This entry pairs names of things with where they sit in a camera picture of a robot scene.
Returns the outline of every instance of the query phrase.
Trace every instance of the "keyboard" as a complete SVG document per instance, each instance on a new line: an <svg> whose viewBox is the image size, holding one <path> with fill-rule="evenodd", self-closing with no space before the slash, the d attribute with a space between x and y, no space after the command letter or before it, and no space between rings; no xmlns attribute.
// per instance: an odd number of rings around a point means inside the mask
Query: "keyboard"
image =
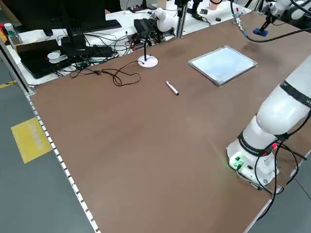
<svg viewBox="0 0 311 233"><path fill-rule="evenodd" d="M72 28L73 34L81 34L81 33L91 33L102 30L109 30L115 28L121 28L121 24L116 20L106 20L103 22L101 26L98 27L87 27L87 28Z"/></svg>

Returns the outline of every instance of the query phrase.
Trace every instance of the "marker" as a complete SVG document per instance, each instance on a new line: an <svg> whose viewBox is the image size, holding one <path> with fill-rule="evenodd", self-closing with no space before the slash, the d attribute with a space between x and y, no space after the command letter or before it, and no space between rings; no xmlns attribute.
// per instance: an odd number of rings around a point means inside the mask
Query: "marker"
<svg viewBox="0 0 311 233"><path fill-rule="evenodd" d="M179 92L175 89L175 87L172 86L172 84L170 84L170 82L165 81L166 85L169 86L169 88L178 96Z"/></svg>

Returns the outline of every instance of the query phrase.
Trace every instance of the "brown table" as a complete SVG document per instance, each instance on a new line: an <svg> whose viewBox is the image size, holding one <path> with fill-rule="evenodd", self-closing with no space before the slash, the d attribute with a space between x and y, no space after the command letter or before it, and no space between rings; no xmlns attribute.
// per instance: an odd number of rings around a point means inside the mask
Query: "brown table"
<svg viewBox="0 0 311 233"><path fill-rule="evenodd" d="M251 32L264 17L251 13L243 21ZM269 29L267 38L295 30ZM240 233L269 195L236 176L225 148L311 53L310 40L299 33L256 44L227 21L149 48L157 67L125 69L141 74L139 84L116 87L108 75L64 77L40 85L31 99L101 232ZM186 63L224 45L259 66L218 88ZM120 68L141 54L93 69ZM289 142L302 154L310 149L308 130L310 124ZM282 173L294 168L287 153L279 162Z"/></svg>

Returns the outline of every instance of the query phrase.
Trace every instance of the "yellow floor marking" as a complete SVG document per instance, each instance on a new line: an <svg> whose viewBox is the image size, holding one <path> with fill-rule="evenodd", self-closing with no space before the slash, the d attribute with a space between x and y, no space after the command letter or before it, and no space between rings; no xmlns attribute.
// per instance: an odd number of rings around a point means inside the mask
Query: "yellow floor marking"
<svg viewBox="0 0 311 233"><path fill-rule="evenodd" d="M12 84L14 84L14 83L16 83L16 81L10 81L10 82L8 82L8 83L1 84L1 85L0 85L0 89L1 89L1 88L5 88L5 87L7 87L7 86L10 86L10 85L12 85Z"/></svg>
<svg viewBox="0 0 311 233"><path fill-rule="evenodd" d="M11 127L24 163L52 150L36 117Z"/></svg>

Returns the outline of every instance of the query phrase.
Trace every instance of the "white desk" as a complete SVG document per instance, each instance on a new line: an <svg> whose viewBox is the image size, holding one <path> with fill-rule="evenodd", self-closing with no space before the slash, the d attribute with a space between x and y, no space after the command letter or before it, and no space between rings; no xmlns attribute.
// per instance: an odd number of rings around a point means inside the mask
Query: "white desk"
<svg viewBox="0 0 311 233"><path fill-rule="evenodd" d="M189 2L189 7L192 7L192 4L193 4L192 1ZM209 9L208 5L209 5L209 0L204 0L202 3L200 3L199 8L198 8L198 12L200 12L202 8ZM239 10L244 11L245 14L250 12L249 9L246 9L242 6L234 4L234 8L237 8L237 7L239 8ZM174 4L173 0L167 2L167 9L168 10L176 10L177 9L177 6ZM137 19L148 18L149 15L146 14L146 12L148 12L148 10L144 10L141 13L131 13L129 11L120 11L120 12L108 14L108 15L106 15L106 19L117 19L119 21L119 23L121 24L122 28L99 31L98 33L107 34L104 36L107 39L106 40L103 39L103 41L109 45L109 44L111 44L111 41L109 41L109 39L116 39L116 38L119 39L122 36L125 36L126 32L128 34L134 34L136 32L134 24L133 24L134 19L136 19L136 18ZM172 16L176 15L176 11L166 11L166 12L168 14L171 14ZM220 22L217 22L215 20L216 17L220 17L222 19L221 22L232 19L232 14L230 11L230 2L229 1L222 2L221 4L219 4L217 10L215 10L215 11L209 10L208 14L203 15L203 16L206 17L212 25L220 23ZM174 28L176 28L177 22L178 22L178 17L175 16L174 20L175 20ZM190 14L187 14L186 20L185 20L185 26L184 26L184 34L192 33L192 32L201 30L201 29L206 28L206 27L208 27L207 23L202 22L202 21L198 21L198 20L192 18ZM57 39L57 37L60 40L62 35L65 36L65 32L66 32L66 30L62 30L62 29L53 30L53 36L48 38L45 36L45 34L43 33L42 30L34 30L34 31L30 31L30 32L21 33L20 37L22 38L24 44L28 44L28 43L44 41L47 39L49 39L49 40ZM90 42L90 44L103 45L103 42L98 38L89 36L89 37L87 37L87 39ZM127 41L127 38L118 42L117 45L124 45L126 41ZM51 81L51 80L58 78L58 76L56 74L50 74L50 75L42 77L41 79L35 79L31 75L31 73L23 66L23 64L21 64L20 57L15 52L15 50L11 46L7 46L7 48L9 50L10 54L12 55L14 61L16 62L16 64L18 64L18 67L19 67L21 73L24 75L24 77L25 77L25 79L29 85L39 85L39 84L46 83L48 81ZM74 68L68 67L65 70L74 71Z"/></svg>

